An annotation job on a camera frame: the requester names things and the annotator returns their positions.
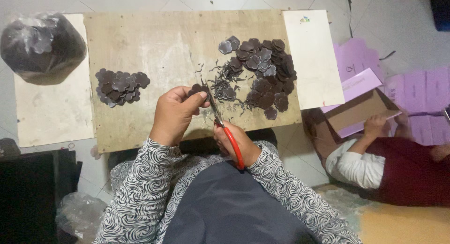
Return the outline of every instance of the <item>plywood board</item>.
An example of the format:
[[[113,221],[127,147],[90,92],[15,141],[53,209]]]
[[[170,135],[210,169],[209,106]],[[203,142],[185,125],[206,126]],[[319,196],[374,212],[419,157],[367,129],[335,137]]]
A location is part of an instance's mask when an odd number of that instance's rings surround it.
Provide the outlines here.
[[[283,11],[301,109],[345,103],[326,10]]]
[[[94,97],[95,127],[98,149],[111,152],[139,147],[148,136],[154,119],[159,96],[169,89],[191,86],[203,79],[213,79],[218,64],[235,56],[223,55],[218,44],[235,35],[241,42],[249,38],[260,40],[282,39],[289,53],[288,38],[280,10],[239,11],[179,11],[148,13],[85,13],[85,25],[90,51],[90,77],[92,87],[98,84],[95,73],[101,68],[112,71],[146,73],[150,85],[140,90],[140,101],[109,108]],[[200,73],[199,63],[204,64]],[[244,100],[255,78],[244,71],[239,81],[238,98]],[[244,130],[283,126],[301,122],[296,90],[289,96],[289,109],[279,113],[276,120],[267,120],[261,109],[242,109],[233,103],[219,103],[223,119]],[[213,115],[204,109],[195,116],[185,133],[185,139],[212,135]]]
[[[82,14],[65,17],[86,42]],[[94,137],[89,54],[60,84],[40,86],[14,74],[19,146],[30,147]]]

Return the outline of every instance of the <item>woman's left hand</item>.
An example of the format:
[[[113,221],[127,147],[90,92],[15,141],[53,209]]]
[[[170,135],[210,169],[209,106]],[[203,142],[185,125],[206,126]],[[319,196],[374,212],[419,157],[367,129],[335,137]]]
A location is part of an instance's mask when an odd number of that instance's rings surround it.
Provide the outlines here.
[[[189,90],[190,87],[174,87],[158,99],[149,138],[166,146],[176,146],[181,142],[192,115],[200,114],[199,107],[207,108],[210,105],[204,102],[206,92],[188,97]]]

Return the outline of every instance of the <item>woman's right hand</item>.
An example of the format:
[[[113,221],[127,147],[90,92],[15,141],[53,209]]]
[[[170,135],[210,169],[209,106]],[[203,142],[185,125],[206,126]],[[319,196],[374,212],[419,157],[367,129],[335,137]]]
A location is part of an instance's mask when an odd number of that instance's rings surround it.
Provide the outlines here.
[[[364,136],[376,139],[383,132],[386,117],[382,115],[373,115],[364,123]]]
[[[253,143],[241,127],[235,126],[228,121],[223,122],[225,127],[229,129],[238,143],[245,167],[253,165],[261,154],[261,149]],[[222,129],[219,125],[214,126],[214,140],[217,142],[217,145],[224,155],[230,155],[234,162],[238,162],[233,146],[226,136],[224,129]]]

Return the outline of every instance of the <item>person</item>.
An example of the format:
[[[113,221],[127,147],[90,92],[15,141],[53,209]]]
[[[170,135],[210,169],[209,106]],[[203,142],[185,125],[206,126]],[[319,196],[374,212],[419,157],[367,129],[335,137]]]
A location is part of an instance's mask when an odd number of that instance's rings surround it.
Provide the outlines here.
[[[405,112],[394,118],[388,137],[386,117],[374,115],[362,136],[337,138],[319,110],[305,113],[308,133],[326,172],[368,191],[368,198],[405,206],[450,206],[450,145],[414,142]]]
[[[225,121],[214,139],[228,156],[182,155],[178,147],[206,93],[175,87],[156,105],[154,125],[133,161],[111,170],[114,200],[94,243],[361,243],[345,219],[280,161],[276,147],[253,142]]]

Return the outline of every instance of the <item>hand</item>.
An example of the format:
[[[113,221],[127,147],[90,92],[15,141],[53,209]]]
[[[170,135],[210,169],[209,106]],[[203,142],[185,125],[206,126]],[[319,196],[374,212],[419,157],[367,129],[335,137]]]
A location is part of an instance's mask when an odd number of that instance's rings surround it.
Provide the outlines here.
[[[174,87],[163,94],[156,104],[155,120],[149,138],[166,146],[176,146],[192,120],[192,115],[199,115],[199,107],[209,107],[204,102],[206,92],[199,92],[188,97],[190,87]]]
[[[364,123],[364,136],[376,139],[383,132],[386,117],[382,115],[373,115]]]
[[[228,121],[224,121],[224,125],[225,127],[228,127],[238,143],[242,159],[244,160],[244,166],[248,167],[253,165],[261,154],[261,149],[253,143],[241,127],[235,126]],[[217,145],[224,155],[230,155],[234,162],[238,162],[233,146],[226,136],[224,129],[219,125],[214,126],[214,140],[217,142]]]
[[[409,121],[408,120],[408,112],[405,109],[401,108],[401,107],[399,107],[399,109],[401,111],[401,114],[396,116],[396,117],[394,117],[394,121],[399,126],[407,127],[408,126],[408,121]]]

